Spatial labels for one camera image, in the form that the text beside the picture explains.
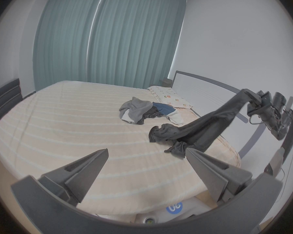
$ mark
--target pillow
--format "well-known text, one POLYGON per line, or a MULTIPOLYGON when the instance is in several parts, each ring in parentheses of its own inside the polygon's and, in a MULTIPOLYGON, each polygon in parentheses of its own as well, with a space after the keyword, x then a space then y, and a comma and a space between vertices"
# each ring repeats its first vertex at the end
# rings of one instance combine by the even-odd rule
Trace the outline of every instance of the pillow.
POLYGON ((173 107, 191 109, 191 105, 185 99, 181 98, 172 88, 151 86, 148 88, 159 103, 168 104, 173 107))

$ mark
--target teal curtain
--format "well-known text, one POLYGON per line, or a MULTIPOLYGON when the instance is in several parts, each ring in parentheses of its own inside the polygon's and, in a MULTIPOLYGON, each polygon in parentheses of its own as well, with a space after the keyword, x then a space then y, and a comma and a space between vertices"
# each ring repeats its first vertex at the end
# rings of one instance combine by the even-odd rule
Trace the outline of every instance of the teal curtain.
POLYGON ((36 90, 61 80, 159 84, 172 64, 186 1, 49 0, 34 44, 36 90))
POLYGON ((168 76, 187 0, 103 0, 94 22, 87 80, 136 88, 168 76))
POLYGON ((86 81, 86 53, 99 0, 48 0, 33 51, 36 91, 62 80, 86 81))

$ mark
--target blue circular logo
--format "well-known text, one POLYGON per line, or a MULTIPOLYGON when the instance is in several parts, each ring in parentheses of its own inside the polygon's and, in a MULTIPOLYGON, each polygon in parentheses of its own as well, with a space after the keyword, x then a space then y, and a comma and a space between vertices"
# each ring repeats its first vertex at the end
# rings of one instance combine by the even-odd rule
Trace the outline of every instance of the blue circular logo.
POLYGON ((178 203, 172 206, 168 206, 166 207, 166 210, 170 213, 170 214, 178 214, 181 212, 182 210, 182 203, 178 203))

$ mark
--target fitted sheet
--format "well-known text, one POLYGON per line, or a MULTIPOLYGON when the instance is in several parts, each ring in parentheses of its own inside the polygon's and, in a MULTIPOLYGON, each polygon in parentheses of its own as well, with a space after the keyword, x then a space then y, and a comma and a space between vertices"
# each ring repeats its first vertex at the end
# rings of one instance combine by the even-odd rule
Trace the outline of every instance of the fitted sheet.
MULTIPOLYGON (((146 213, 205 191, 187 159, 164 153, 170 143, 149 142, 149 130, 168 119, 136 125, 119 118, 118 109, 133 96, 156 101, 149 90, 115 85, 63 81, 47 87, 0 120, 0 160, 17 179, 39 178, 108 148, 109 159, 77 206, 98 215, 146 213)), ((197 119, 189 109, 178 110, 185 123, 197 119)), ((221 136, 206 153, 240 166, 238 153, 221 136)))

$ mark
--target black garment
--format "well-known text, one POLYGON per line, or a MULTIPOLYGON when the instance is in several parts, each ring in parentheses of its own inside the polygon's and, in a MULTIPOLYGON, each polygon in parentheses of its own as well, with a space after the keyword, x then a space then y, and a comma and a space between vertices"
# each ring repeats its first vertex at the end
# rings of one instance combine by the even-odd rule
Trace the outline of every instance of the black garment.
POLYGON ((184 158, 186 148, 194 148, 205 152, 213 141, 230 125, 243 105, 251 101, 251 97, 242 89, 222 107, 196 119, 195 121, 176 127, 172 124, 163 124, 161 128, 152 127, 149 132, 150 142, 172 140, 174 145, 165 150, 184 158))
POLYGON ((158 111, 157 107, 153 106, 149 111, 142 115, 142 119, 137 122, 138 125, 144 124, 144 119, 162 117, 163 115, 158 111))

